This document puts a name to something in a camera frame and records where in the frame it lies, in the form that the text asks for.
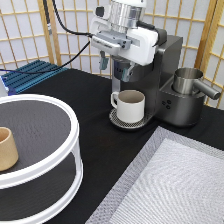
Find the espresso machine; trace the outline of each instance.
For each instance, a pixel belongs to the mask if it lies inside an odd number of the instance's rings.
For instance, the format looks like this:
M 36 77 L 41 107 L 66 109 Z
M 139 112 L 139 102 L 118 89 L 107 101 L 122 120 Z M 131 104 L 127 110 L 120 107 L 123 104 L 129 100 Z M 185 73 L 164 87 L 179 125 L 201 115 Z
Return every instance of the espresso machine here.
M 188 94 L 174 89 L 183 38 L 142 22 L 146 6 L 147 0 L 113 0 L 94 12 L 91 45 L 99 49 L 101 70 L 107 68 L 106 53 L 112 58 L 112 92 L 137 90 L 145 95 L 143 120 L 126 124 L 116 117 L 115 109 L 110 120 L 125 130 L 141 128 L 153 117 L 179 127 L 195 125 L 206 94 L 218 99 L 220 93 L 204 83 Z M 179 89 L 185 88 L 177 82 Z

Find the ceramic cup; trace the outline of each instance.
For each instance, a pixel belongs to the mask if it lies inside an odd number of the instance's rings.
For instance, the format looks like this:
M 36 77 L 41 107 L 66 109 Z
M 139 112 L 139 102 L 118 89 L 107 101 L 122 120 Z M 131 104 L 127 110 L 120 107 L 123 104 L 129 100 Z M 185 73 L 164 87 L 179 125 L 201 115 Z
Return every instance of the ceramic cup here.
M 11 130 L 0 127 L 0 171 L 12 167 L 18 158 L 17 148 Z
M 136 123 L 143 119 L 145 109 L 145 96 L 135 90 L 125 90 L 113 92 L 111 94 L 111 104 L 117 109 L 117 117 L 125 123 Z

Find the cable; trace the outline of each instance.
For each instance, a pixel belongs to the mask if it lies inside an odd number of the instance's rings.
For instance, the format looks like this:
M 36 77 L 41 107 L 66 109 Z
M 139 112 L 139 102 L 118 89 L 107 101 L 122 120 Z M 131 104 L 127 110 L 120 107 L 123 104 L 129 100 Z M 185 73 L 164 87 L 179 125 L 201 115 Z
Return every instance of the cable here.
M 8 69 L 0 69 L 0 71 L 3 72 L 15 72 L 15 73 L 21 73 L 21 74 L 40 74 L 40 73 L 45 73 L 45 72 L 53 72 L 53 71 L 57 71 L 63 67 L 65 67 L 66 65 L 68 65 L 69 63 L 71 63 L 72 61 L 74 61 L 90 44 L 90 41 L 80 50 L 80 52 L 74 57 L 72 58 L 70 61 L 66 62 L 65 64 L 59 66 L 58 68 L 52 69 L 52 70 L 46 70 L 46 71 L 42 71 L 42 72 L 20 72 L 20 71 L 16 71 L 16 70 L 8 70 Z
M 58 14 L 58 10 L 57 10 L 57 6 L 56 6 L 56 3 L 55 3 L 55 0 L 52 0 L 52 2 L 53 2 L 54 11 L 55 11 L 55 14 L 56 14 L 56 16 L 57 16 L 58 22 L 60 23 L 61 27 L 62 27 L 65 31 L 67 31 L 68 33 L 71 33 L 71 34 L 75 34 L 75 35 L 83 35 L 83 36 L 88 36 L 88 37 L 91 37 L 91 38 L 92 38 L 93 34 L 91 34 L 91 33 L 74 32 L 74 31 L 69 30 L 68 28 L 66 28 L 66 27 L 64 26 L 64 24 L 61 22 L 61 19 L 60 19 L 60 16 L 59 16 L 59 14 Z

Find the mesh cover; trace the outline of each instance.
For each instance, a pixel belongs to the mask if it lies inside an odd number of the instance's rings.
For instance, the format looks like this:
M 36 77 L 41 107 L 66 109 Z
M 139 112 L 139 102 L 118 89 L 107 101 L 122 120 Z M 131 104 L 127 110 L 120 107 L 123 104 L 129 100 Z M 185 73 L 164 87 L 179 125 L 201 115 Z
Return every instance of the mesh cover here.
M 224 160 L 165 139 L 110 223 L 222 223 L 223 170 Z
M 107 194 L 105 199 L 101 202 L 101 204 L 89 218 L 86 224 L 109 223 L 112 215 L 115 213 L 124 197 L 127 195 L 129 190 L 138 179 L 139 175 L 144 170 L 144 168 L 165 138 L 204 152 L 208 155 L 224 159 L 224 153 L 220 150 L 159 127 L 145 144 L 140 153 L 128 166 L 123 175 L 120 177 L 111 191 Z

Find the black table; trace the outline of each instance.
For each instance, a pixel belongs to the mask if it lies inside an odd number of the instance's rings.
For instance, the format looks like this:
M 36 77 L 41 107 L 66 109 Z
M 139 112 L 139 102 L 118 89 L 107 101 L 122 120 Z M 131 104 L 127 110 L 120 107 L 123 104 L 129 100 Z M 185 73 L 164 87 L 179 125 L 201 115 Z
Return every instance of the black table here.
M 214 108 L 204 106 L 201 121 L 191 128 L 176 128 L 153 120 L 137 132 L 123 132 L 109 121 L 109 79 L 68 70 L 24 93 L 48 95 L 66 102 L 80 123 L 83 182 L 73 201 L 49 224 L 85 223 L 158 126 L 224 150 L 224 111 Z

